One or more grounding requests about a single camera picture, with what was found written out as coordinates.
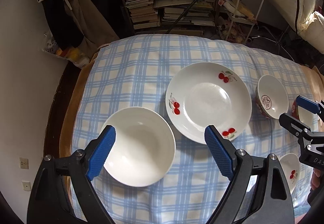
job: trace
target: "tablecloth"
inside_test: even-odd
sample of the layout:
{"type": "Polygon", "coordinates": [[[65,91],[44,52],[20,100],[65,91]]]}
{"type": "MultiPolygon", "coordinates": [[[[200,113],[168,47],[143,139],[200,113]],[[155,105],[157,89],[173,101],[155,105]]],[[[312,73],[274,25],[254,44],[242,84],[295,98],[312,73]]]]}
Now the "tablecloth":
{"type": "MultiPolygon", "coordinates": [[[[181,35],[137,35],[100,50],[90,72],[72,137],[72,152],[97,138],[106,119],[122,108],[143,106],[162,115],[176,139],[176,156],[168,174],[144,188],[125,186],[104,169],[92,184],[116,223],[205,223],[229,183],[207,146],[181,135],[166,114],[165,92],[183,67],[200,61],[222,64],[235,71],[252,97],[252,116],[246,130],[233,141],[250,155],[278,157],[299,154],[297,139],[279,122],[263,117],[254,97],[258,79],[271,74],[284,85],[291,106],[298,95],[312,99],[298,64],[269,52],[225,41],[181,35]]],[[[317,124],[314,119],[314,130],[317,124]]],[[[294,207],[302,205],[310,188],[312,169],[301,164],[292,194],[294,207]]],[[[82,211],[72,189],[75,213],[82,211]]]]}

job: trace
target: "power outlet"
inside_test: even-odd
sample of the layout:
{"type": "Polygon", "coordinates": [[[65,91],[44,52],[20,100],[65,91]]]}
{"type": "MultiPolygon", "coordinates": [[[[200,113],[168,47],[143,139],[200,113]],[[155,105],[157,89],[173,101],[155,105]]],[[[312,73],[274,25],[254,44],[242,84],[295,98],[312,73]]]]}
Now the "power outlet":
{"type": "Polygon", "coordinates": [[[19,157],[19,165],[21,169],[28,169],[28,158],[19,157]]]}
{"type": "Polygon", "coordinates": [[[31,191],[30,182],[22,181],[22,189],[25,191],[31,191]]]}

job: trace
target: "human hand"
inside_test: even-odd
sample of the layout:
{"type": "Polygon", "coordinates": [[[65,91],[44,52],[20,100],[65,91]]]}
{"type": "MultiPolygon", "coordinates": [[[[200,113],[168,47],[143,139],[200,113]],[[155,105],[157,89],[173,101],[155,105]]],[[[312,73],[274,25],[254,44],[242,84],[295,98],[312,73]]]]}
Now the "human hand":
{"type": "Polygon", "coordinates": [[[310,181],[310,186],[312,187],[312,190],[315,190],[320,186],[320,177],[321,177],[321,171],[314,168],[312,180],[310,181]]]}

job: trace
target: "metal screw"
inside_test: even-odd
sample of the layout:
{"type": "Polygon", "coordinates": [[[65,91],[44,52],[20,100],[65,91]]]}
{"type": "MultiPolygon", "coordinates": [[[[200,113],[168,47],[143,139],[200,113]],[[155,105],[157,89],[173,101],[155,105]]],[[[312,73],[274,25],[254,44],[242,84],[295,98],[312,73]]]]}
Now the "metal screw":
{"type": "Polygon", "coordinates": [[[238,149],[238,154],[240,156],[245,156],[246,155],[246,151],[244,149],[238,149]]]}
{"type": "Polygon", "coordinates": [[[46,155],[46,156],[44,156],[44,160],[45,161],[49,161],[49,160],[51,160],[52,159],[52,156],[51,155],[46,155]]]}
{"type": "Polygon", "coordinates": [[[76,151],[76,156],[83,156],[83,150],[82,149],[78,149],[76,151]]]}
{"type": "Polygon", "coordinates": [[[270,154],[270,158],[271,158],[272,160],[276,160],[276,159],[277,159],[277,156],[276,156],[275,154],[271,153],[271,154],[270,154]]]}

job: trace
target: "blue textured grip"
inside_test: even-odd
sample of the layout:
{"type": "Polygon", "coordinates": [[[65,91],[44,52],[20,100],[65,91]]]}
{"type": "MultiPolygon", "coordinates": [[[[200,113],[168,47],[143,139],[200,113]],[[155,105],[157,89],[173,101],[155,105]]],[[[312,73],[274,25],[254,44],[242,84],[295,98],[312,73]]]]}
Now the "blue textured grip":
{"type": "Polygon", "coordinates": [[[221,174],[232,180],[233,161],[209,126],[205,129],[205,141],[221,174]]]}
{"type": "Polygon", "coordinates": [[[95,176],[100,174],[103,164],[115,143],[115,139],[116,130],[111,126],[89,159],[89,169],[86,174],[88,180],[92,181],[95,176]]]}
{"type": "Polygon", "coordinates": [[[304,98],[303,96],[298,96],[296,98],[296,103],[298,106],[304,108],[307,111],[310,111],[311,113],[314,114],[319,114],[320,113],[320,107],[318,103],[315,103],[307,98],[304,98]]]}

